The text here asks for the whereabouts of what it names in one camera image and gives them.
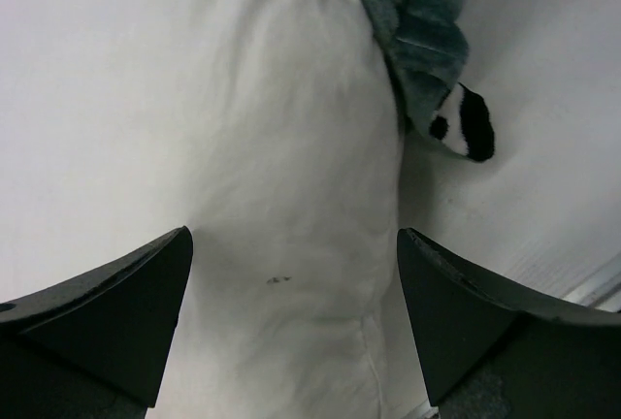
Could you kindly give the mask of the zebra and grey pillowcase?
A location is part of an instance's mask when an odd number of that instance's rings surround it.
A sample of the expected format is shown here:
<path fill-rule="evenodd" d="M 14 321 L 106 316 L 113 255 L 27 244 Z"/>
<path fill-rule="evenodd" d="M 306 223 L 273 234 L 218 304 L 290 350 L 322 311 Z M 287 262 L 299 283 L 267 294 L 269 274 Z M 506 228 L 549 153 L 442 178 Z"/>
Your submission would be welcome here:
<path fill-rule="evenodd" d="M 407 129 L 457 156 L 494 156 L 484 99 L 461 83 L 469 46 L 457 24 L 465 0 L 361 0 Z"/>

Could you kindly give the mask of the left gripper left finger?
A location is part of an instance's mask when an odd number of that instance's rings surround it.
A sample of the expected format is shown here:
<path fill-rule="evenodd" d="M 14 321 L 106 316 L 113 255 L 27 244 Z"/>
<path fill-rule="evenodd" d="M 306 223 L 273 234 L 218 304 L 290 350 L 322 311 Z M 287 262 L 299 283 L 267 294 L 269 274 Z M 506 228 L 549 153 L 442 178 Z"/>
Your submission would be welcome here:
<path fill-rule="evenodd" d="M 180 227 L 2 303 L 2 407 L 154 407 L 192 256 L 192 235 Z"/>

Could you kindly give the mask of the white pillow insert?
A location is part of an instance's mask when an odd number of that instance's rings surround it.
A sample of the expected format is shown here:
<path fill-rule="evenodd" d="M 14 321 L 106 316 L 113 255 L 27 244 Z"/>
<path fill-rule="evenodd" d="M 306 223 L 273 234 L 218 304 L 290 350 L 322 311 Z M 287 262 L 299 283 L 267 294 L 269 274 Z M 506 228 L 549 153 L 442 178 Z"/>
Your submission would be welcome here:
<path fill-rule="evenodd" d="M 194 260 L 155 418 L 391 418 L 403 140 L 361 0 L 202 0 Z"/>

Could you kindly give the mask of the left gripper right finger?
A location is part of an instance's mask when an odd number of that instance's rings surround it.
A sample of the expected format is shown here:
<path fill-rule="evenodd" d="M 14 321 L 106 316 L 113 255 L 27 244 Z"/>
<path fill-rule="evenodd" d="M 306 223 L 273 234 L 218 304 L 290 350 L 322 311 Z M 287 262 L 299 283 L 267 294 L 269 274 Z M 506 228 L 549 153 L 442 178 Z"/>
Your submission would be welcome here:
<path fill-rule="evenodd" d="M 557 299 L 413 229 L 398 269 L 433 406 L 617 406 L 620 316 Z"/>

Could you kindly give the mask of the aluminium front rail frame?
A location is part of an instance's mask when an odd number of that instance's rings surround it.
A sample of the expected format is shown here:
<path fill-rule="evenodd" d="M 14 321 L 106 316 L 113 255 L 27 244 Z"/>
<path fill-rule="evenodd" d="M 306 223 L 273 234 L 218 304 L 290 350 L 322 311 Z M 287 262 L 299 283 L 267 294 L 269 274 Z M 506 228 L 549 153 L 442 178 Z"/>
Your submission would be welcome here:
<path fill-rule="evenodd" d="M 607 312 L 620 312 L 621 257 L 617 254 L 603 267 L 595 271 L 571 292 L 564 300 Z"/>

